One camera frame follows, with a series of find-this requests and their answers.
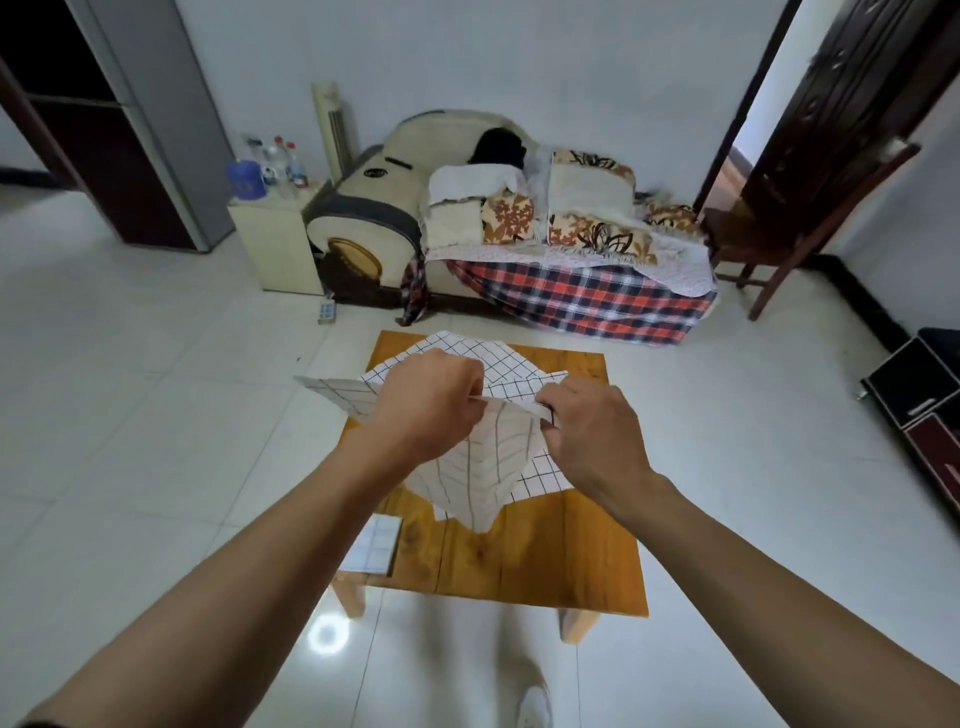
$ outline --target person's left hand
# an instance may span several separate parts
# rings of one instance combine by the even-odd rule
[[[483,417],[483,362],[436,349],[411,354],[387,374],[371,425],[413,463],[440,457]]]

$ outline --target white wall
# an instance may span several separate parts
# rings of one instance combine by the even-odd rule
[[[0,167],[41,171],[47,169],[3,109],[0,109]]]
[[[924,145],[920,155],[864,201],[854,230],[830,247],[908,330],[960,328],[960,80],[912,138]]]
[[[806,74],[837,12],[847,0],[804,0],[760,85],[733,146],[756,164]]]
[[[177,0],[237,151],[280,133],[325,172],[310,82],[333,80],[360,146],[437,108],[498,111],[692,200],[784,0]]]

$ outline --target gray refrigerator side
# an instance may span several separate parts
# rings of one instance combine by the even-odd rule
[[[233,152],[174,0],[79,0],[92,9],[132,98],[210,250],[233,230]]]

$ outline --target wooden table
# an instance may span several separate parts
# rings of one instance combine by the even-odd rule
[[[425,337],[381,331],[368,370]],[[546,372],[607,381],[603,354],[514,346]],[[358,426],[349,420],[346,433]],[[648,617],[636,540],[599,506],[568,490],[504,506],[487,533],[435,521],[433,507],[402,485],[377,508],[403,518],[393,571],[337,573],[333,591],[352,619],[364,585],[561,610],[561,637],[578,643],[600,613]]]

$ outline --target foot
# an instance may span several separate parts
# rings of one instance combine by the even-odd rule
[[[516,710],[516,728],[553,728],[550,693],[546,688],[527,688]]]

